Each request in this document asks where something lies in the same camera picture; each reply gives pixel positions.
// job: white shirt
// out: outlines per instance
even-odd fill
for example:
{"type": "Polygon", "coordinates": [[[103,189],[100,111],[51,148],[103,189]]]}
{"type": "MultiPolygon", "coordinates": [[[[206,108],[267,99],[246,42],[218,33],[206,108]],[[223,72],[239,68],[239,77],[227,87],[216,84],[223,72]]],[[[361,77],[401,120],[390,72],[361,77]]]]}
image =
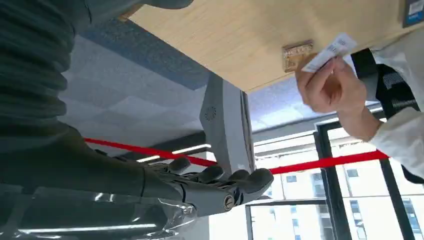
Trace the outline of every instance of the white shirt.
{"type": "MultiPolygon", "coordinates": [[[[424,110],[424,28],[373,51],[373,55],[403,77],[424,110]]],[[[403,109],[380,127],[370,143],[424,179],[424,113],[403,109]]]]}

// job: gold metal plate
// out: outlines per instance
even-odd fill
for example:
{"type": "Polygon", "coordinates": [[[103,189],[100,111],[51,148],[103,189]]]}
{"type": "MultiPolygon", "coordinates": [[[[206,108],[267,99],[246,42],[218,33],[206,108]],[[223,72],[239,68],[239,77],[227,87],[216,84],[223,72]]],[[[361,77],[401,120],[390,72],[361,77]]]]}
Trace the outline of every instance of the gold metal plate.
{"type": "Polygon", "coordinates": [[[282,56],[284,61],[284,72],[294,72],[302,59],[311,53],[313,47],[314,44],[312,40],[283,46],[282,56]]]}

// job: barcode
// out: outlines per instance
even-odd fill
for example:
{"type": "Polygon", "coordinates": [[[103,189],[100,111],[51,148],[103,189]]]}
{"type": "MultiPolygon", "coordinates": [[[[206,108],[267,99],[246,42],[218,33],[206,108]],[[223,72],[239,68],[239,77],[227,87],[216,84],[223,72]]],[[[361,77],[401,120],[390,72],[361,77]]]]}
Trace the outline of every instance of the barcode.
{"type": "Polygon", "coordinates": [[[347,43],[346,43],[346,41],[345,40],[343,40],[343,39],[339,39],[338,41],[337,41],[337,43],[338,44],[340,44],[340,45],[342,45],[342,46],[345,46],[347,43]]]}
{"type": "Polygon", "coordinates": [[[419,13],[423,10],[423,8],[424,0],[419,0],[417,2],[411,3],[411,5],[409,5],[409,15],[419,13]]]}
{"type": "Polygon", "coordinates": [[[337,53],[338,52],[337,48],[333,44],[331,44],[330,46],[328,46],[327,47],[327,50],[330,51],[330,52],[333,52],[333,53],[337,53]]]}

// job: wrist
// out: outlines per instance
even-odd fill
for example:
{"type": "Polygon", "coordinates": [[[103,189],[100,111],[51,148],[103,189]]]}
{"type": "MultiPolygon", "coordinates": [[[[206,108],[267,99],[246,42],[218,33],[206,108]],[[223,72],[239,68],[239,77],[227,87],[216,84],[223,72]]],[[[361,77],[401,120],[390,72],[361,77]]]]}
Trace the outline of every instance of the wrist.
{"type": "Polygon", "coordinates": [[[361,111],[339,111],[341,125],[351,136],[369,142],[383,124],[365,106],[361,111]]]}

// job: white sleeve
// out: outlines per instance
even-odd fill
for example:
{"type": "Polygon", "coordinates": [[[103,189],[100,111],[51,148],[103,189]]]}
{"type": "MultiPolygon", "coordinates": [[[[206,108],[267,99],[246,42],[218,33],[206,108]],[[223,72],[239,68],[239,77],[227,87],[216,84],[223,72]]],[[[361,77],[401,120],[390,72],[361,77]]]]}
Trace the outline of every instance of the white sleeve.
{"type": "Polygon", "coordinates": [[[381,125],[369,143],[424,179],[424,113],[403,109],[381,125]]]}

